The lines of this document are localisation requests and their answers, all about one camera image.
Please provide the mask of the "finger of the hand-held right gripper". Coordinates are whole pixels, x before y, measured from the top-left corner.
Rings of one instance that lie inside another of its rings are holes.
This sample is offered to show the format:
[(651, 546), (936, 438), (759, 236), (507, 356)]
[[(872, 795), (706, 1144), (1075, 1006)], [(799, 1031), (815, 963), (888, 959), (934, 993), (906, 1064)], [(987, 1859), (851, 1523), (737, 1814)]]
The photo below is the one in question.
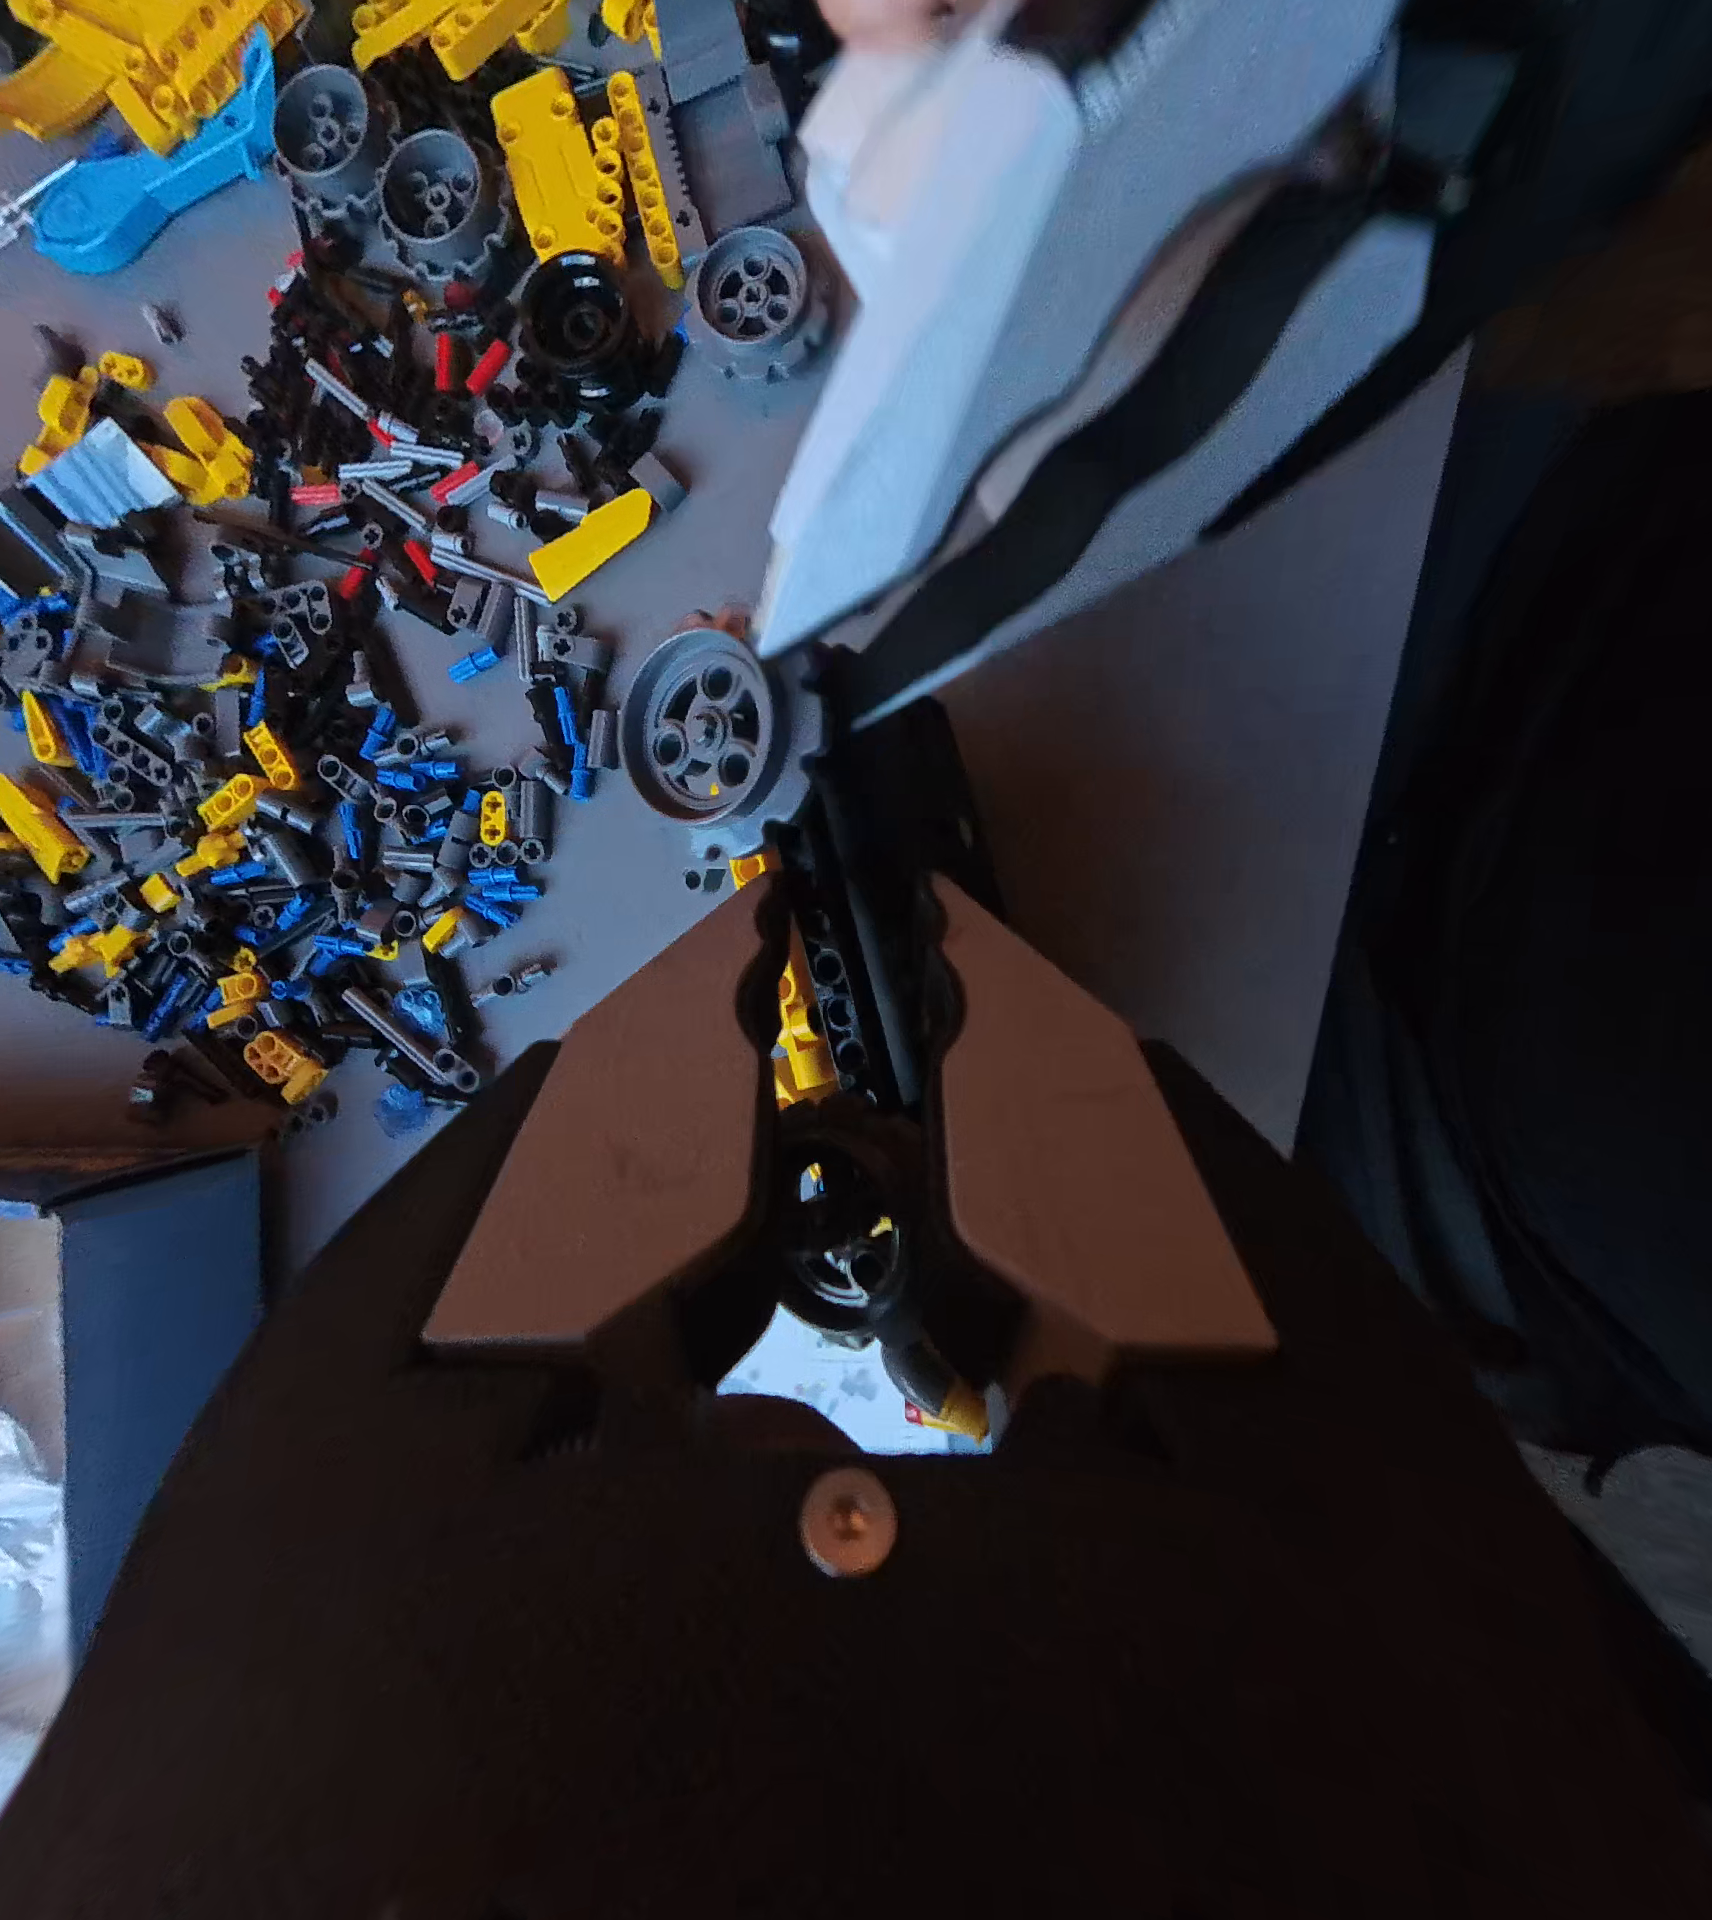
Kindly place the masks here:
[(1125, 577), (1183, 552), (1240, 488), (1344, 393), (1289, 390), (1277, 350), (1284, 306), (1331, 264), (1336, 220), (1317, 232), (1291, 207), (1231, 204), (1175, 270), (1172, 338), (1144, 364), (1131, 332), (1098, 348), (1068, 393), (1014, 390), (1014, 304), (970, 412), (982, 463), (944, 538), (916, 570), (843, 619), (840, 725), (868, 729), (918, 687), (973, 657), (1071, 582), (1110, 515), (1139, 488), (1207, 454), (1202, 488), (1183, 476), (1175, 525), (1150, 529)]
[(1061, 70), (998, 37), (849, 48), (801, 127), (804, 188), (853, 313), (773, 510), (759, 652), (909, 579), (984, 461), (998, 332), (1082, 144)]

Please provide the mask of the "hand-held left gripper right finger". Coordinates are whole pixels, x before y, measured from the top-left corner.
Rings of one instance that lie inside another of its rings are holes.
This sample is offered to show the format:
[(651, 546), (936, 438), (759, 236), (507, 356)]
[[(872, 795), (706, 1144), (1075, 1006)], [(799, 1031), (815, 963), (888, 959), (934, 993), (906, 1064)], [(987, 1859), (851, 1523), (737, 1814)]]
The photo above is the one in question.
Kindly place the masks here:
[(953, 879), (932, 881), (932, 902), (961, 999), (934, 1073), (942, 1189), (965, 1257), (1014, 1302), (1000, 1387), (1274, 1356), (1274, 1323), (1133, 1027)]

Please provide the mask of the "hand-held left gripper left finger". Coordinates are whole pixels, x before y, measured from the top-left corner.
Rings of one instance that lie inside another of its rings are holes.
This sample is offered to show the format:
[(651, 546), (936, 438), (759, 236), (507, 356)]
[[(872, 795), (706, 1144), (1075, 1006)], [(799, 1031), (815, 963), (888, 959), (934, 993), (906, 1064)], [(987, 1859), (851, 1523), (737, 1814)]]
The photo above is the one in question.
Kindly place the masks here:
[(746, 1226), (775, 1092), (745, 1002), (782, 969), (780, 935), (778, 890), (748, 884), (580, 1014), (424, 1323), (427, 1349), (583, 1349)]

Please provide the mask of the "yellow toy brick vehicle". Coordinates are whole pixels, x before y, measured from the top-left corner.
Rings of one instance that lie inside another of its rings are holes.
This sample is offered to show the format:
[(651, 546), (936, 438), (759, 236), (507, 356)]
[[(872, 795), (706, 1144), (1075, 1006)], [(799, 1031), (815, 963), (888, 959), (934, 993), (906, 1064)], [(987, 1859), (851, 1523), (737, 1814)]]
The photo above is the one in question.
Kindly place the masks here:
[(799, 819), (734, 863), (740, 883), (770, 873), (790, 952), (759, 1289), (820, 1346), (874, 1365), (913, 1435), (984, 1455), (1009, 1420), (989, 1383), (1009, 1308), (965, 1253), (940, 1168), (940, 1060), (965, 997), (934, 884), (994, 914), (1003, 899), (942, 707), (834, 745)]

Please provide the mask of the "grey desk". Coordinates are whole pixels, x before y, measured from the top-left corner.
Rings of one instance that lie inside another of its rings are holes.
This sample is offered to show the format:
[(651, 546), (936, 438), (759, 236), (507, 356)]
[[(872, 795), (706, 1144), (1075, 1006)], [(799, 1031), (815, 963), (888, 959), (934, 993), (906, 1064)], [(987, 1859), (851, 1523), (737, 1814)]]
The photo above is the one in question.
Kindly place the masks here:
[[(45, 175), (0, 139), (0, 187)], [(690, 338), (696, 270), (680, 291), (649, 266), (617, 268), (637, 332), (683, 343), (655, 459), (680, 504), (572, 593), (580, 627), (614, 647), (621, 710), (637, 670), (699, 612), (753, 612), (773, 561), (770, 520), (843, 338), (843, 272), (807, 204), (764, 223), (804, 255), (820, 291), (820, 340), (786, 380), (723, 377)], [(28, 441), (36, 324), (88, 348), (144, 353), (159, 387), (245, 411), (243, 361), (271, 336), (271, 291), (311, 239), (311, 210), (271, 167), (180, 212), (134, 264), (78, 277), (15, 242), (0, 256), (0, 470)], [(1331, 600), (1320, 641), (1281, 641), (1256, 623), (1253, 688), (1229, 693), (1229, 652), (1205, 614), (1225, 584), (1215, 561), (1179, 552), (1133, 579), (1150, 529), (1175, 526), (1190, 454), (1133, 493), (1068, 582), (938, 680), (967, 772), (987, 805), (987, 845), (1017, 923), (1039, 949), (1153, 1031), (1201, 1044), (1205, 1064), (1249, 1074), (1254, 1117), (1291, 1141), (1309, 1077), (1329, 963), (1358, 852), (1400, 645), (1390, 614), (1413, 608), (1419, 494), (1393, 483), (1383, 555), (1357, 577), (1314, 561)], [(729, 855), (658, 819), (629, 775), (567, 802), (542, 899), (514, 933), (457, 956), (463, 982), (512, 980), (507, 1011), (484, 999), (482, 1059), (509, 1060), (568, 1023), (680, 936), (733, 889)]]

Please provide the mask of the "person's right hand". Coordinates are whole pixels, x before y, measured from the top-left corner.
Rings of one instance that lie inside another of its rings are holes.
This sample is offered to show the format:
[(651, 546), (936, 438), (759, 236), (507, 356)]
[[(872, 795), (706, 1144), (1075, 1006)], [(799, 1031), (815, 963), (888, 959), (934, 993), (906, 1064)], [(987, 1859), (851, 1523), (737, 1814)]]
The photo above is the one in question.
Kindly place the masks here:
[(1022, 2), (820, 2), (836, 45), (834, 60), (923, 59), (954, 47), (996, 41)]

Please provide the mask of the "grey wheel hub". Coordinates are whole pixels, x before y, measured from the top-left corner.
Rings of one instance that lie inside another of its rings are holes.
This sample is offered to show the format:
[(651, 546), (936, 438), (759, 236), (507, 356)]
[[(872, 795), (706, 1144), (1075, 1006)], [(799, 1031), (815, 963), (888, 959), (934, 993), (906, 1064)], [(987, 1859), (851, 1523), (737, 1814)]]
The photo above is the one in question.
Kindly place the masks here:
[(273, 159), (296, 204), (322, 215), (366, 212), (389, 152), (389, 122), (357, 70), (309, 64), (279, 91)]
[(724, 378), (788, 380), (823, 335), (804, 252), (778, 229), (740, 227), (702, 252), (690, 282), (690, 344)]
[(503, 210), (486, 159), (446, 127), (397, 142), (379, 181), (379, 227), (413, 277), (432, 285), (486, 277)]

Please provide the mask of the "black rubber tyre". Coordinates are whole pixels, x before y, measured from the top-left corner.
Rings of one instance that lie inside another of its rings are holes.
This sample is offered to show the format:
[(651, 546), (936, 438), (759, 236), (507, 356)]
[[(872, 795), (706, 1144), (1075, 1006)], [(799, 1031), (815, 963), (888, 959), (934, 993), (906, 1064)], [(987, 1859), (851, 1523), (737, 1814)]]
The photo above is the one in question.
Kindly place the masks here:
[(613, 263), (556, 252), (519, 296), (524, 370), (577, 394), (583, 406), (624, 409), (640, 394), (638, 331)]

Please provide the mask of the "yellow and grey brick assembly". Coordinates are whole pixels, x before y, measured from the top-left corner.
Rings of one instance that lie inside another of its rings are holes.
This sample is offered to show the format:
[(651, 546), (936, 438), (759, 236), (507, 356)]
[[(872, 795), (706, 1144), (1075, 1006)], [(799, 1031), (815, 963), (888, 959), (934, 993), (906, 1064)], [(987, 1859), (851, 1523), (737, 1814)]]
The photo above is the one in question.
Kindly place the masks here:
[(594, 255), (683, 291), (713, 244), (797, 207), (793, 122), (768, 66), (696, 92), (658, 60), (580, 94), (549, 66), (491, 102), (516, 210), (541, 263)]

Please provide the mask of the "yellow curved panel piece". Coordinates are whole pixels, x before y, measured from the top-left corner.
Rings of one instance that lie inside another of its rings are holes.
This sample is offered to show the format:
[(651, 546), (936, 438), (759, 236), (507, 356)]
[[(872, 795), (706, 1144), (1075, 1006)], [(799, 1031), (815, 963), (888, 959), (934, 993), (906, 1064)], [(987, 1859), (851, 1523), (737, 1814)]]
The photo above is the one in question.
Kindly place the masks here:
[(647, 488), (629, 488), (593, 509), (567, 534), (528, 555), (532, 584), (550, 604), (567, 600), (606, 564), (642, 540), (657, 512)]

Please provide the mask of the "pile of small brick parts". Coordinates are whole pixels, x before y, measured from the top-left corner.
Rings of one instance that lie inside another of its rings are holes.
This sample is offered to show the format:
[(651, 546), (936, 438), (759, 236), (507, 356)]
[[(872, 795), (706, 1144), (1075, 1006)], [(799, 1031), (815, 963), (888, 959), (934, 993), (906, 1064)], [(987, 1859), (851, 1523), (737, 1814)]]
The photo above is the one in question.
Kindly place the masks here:
[(638, 394), (524, 368), (507, 303), (291, 260), (245, 409), (38, 323), (0, 470), (0, 977), (134, 1035), (142, 1118), (195, 1078), (331, 1114), (471, 1099), (458, 956), (547, 893), (565, 805), (613, 779), (606, 654), (489, 534), (542, 546), (655, 457), (684, 343)]

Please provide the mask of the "dark blue cardboard kit box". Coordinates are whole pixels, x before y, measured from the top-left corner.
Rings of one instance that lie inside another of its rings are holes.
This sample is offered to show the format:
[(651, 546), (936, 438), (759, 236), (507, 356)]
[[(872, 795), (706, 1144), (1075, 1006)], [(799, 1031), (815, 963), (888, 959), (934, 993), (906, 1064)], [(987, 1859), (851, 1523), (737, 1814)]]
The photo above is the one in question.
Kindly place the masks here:
[(0, 1318), (45, 1328), (81, 1658), (173, 1457), (266, 1302), (260, 1152), (0, 1150)]

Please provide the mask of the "blue brick separator tool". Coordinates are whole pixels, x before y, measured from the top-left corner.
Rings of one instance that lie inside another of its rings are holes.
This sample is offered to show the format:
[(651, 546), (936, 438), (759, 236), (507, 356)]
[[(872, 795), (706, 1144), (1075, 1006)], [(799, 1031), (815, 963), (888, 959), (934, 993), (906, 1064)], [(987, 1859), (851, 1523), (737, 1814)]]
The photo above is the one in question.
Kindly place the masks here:
[(87, 157), (53, 184), (31, 220), (36, 255), (75, 277), (128, 268), (176, 216), (269, 173), (275, 94), (273, 38), (260, 24), (245, 42), (238, 91), (170, 157)]

